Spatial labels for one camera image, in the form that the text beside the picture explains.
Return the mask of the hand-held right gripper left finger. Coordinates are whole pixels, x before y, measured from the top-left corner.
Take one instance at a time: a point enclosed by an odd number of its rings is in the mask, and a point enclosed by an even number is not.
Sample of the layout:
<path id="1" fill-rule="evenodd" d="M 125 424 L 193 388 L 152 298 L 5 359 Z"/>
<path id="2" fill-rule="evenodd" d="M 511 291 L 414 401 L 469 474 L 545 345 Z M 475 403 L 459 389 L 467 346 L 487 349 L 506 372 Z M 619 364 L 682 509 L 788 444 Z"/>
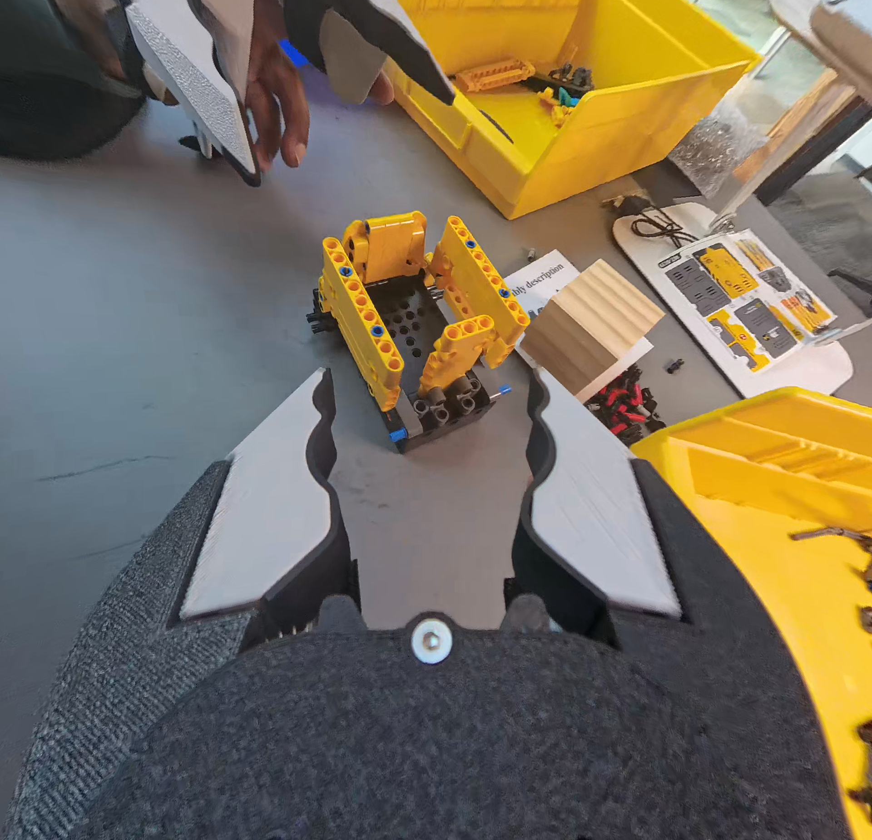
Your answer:
<path id="1" fill-rule="evenodd" d="M 258 608 L 274 620 L 312 620 L 326 597 L 352 594 L 330 484 L 335 416 L 332 373 L 320 368 L 231 451 L 181 620 Z"/>

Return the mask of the person's left forearm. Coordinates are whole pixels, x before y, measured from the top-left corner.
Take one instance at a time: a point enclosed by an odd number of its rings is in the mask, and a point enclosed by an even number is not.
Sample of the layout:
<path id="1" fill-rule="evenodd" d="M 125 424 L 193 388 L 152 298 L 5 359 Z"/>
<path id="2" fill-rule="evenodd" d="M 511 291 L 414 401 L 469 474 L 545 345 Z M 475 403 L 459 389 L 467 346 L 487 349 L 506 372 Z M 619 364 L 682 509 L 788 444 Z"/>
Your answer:
<path id="1" fill-rule="evenodd" d="M 177 105 L 139 53 L 125 12 L 132 2 L 1 0 L 2 77 Z"/>

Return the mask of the person's left hand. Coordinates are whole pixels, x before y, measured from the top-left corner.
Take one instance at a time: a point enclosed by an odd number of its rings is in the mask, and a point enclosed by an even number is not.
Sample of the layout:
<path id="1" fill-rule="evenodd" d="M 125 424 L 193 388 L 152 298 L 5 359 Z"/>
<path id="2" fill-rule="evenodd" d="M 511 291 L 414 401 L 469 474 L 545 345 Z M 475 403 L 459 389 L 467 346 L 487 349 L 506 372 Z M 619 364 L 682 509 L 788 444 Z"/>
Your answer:
<path id="1" fill-rule="evenodd" d="M 288 39 L 280 0 L 253 0 L 253 26 L 248 55 L 245 106 L 256 127 L 254 156 L 262 172 L 280 155 L 297 168 L 306 155 L 311 116 L 302 78 L 284 55 Z M 382 71 L 368 98 L 390 104 L 394 93 Z"/>

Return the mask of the partly built yellow lego model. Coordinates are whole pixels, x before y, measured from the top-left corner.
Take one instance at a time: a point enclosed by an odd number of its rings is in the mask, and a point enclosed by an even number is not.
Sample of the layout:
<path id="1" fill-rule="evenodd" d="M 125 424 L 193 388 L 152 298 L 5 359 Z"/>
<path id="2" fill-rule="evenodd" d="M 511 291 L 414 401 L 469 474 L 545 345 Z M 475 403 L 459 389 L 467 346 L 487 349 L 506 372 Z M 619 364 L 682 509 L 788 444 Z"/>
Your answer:
<path id="1" fill-rule="evenodd" d="M 479 420 L 507 394 L 489 391 L 476 369 L 501 366 L 530 325 L 459 216 L 433 250 L 426 234 L 413 211 L 326 237 L 307 316 L 312 333 L 342 337 L 398 453 Z"/>

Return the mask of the white instruction board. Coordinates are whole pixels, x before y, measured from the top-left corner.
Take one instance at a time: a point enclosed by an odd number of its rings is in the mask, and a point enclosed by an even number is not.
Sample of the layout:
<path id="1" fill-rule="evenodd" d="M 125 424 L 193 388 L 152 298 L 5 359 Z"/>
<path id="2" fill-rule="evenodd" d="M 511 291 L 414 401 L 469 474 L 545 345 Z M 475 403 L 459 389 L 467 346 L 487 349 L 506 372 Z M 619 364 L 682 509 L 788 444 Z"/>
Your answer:
<path id="1" fill-rule="evenodd" d="M 709 235 L 697 202 L 615 202 L 613 236 L 743 398 L 798 387 L 831 395 L 853 376 L 837 316 L 751 229 Z"/>

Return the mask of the pile of small lego pins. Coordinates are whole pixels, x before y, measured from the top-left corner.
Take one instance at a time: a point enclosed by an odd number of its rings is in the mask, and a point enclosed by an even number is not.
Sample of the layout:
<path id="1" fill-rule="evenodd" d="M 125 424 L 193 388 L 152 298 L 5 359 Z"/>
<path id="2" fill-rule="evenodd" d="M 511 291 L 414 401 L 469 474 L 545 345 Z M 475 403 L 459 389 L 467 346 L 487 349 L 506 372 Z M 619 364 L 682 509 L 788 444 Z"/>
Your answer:
<path id="1" fill-rule="evenodd" d="M 642 370 L 630 364 L 584 402 L 585 408 L 627 448 L 669 426 L 649 387 L 640 383 Z"/>

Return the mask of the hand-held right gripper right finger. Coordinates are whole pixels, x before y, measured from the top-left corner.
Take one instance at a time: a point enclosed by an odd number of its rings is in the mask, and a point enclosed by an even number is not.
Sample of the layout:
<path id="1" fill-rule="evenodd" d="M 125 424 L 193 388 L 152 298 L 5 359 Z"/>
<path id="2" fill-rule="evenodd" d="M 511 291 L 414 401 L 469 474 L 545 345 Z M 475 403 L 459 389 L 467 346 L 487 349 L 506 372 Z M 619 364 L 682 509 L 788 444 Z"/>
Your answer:
<path id="1" fill-rule="evenodd" d="M 680 616 L 636 457 L 543 368 L 530 379 L 528 414 L 521 534 L 606 606 Z"/>

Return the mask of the clear bag of small parts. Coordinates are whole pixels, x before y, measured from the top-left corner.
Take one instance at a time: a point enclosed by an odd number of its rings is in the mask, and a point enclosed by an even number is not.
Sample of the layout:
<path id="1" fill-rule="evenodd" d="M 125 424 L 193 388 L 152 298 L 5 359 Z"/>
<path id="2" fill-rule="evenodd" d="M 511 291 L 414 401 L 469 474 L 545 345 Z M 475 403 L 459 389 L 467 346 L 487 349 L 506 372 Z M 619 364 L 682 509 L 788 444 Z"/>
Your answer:
<path id="1" fill-rule="evenodd" d="M 733 171 L 767 142 L 768 137 L 741 111 L 719 106 L 692 127 L 668 158 L 704 198 L 711 199 Z"/>

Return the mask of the yellow plastic storage bin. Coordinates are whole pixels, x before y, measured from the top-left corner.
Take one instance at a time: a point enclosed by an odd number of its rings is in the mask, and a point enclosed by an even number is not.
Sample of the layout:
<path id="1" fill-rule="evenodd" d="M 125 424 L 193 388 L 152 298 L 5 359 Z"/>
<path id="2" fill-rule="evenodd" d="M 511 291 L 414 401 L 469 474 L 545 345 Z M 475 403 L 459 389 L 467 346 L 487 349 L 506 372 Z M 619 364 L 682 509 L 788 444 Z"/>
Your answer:
<path id="1" fill-rule="evenodd" d="M 398 0 L 447 76 L 523 60 L 591 71 L 563 124 L 537 90 L 442 104 L 395 63 L 398 103 L 508 220 L 665 158 L 758 60 L 689 0 Z"/>
<path id="2" fill-rule="evenodd" d="M 853 838 L 870 838 L 841 787 L 810 690 L 812 625 L 803 611 L 818 565 L 791 535 L 841 528 L 870 536 L 871 410 L 782 388 L 685 420 L 631 448 L 648 461 L 736 564 L 798 666 L 826 741 Z"/>

